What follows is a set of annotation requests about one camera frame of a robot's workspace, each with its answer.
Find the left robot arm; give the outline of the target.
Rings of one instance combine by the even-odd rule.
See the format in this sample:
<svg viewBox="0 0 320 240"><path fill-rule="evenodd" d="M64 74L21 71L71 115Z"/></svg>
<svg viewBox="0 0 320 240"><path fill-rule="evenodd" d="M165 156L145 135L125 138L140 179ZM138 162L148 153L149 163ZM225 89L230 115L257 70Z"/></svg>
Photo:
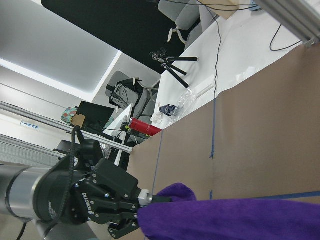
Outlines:
<svg viewBox="0 0 320 240"><path fill-rule="evenodd" d="M140 208L170 201L140 189L135 177L106 159L73 173L68 159L52 169L0 167L0 212L34 222L44 240L95 240L89 222L106 224L120 239L139 228Z"/></svg>

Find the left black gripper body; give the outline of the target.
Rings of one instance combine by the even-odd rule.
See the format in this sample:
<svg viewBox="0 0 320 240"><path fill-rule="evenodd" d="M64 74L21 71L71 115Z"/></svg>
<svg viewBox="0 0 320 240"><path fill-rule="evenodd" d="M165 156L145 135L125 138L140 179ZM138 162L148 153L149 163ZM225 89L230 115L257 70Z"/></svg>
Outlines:
<svg viewBox="0 0 320 240"><path fill-rule="evenodd" d="M58 164L40 180L33 197L36 216L50 222L79 225L89 220L103 225L132 219L139 208L138 180L113 162L101 159L91 171L79 169L71 182Z"/></svg>

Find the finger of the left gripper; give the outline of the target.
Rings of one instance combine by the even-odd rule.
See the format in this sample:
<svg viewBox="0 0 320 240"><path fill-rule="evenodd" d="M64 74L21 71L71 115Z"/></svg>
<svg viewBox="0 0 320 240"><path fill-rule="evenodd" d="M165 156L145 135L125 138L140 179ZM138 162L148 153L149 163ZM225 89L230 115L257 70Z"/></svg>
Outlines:
<svg viewBox="0 0 320 240"><path fill-rule="evenodd" d="M140 227L138 214L133 212L116 214L109 222L108 232L112 238L122 238Z"/></svg>
<svg viewBox="0 0 320 240"><path fill-rule="evenodd" d="M152 195L147 189L140 189L133 195L119 198L119 206L121 209L139 209L156 203L170 203L171 197Z"/></svg>

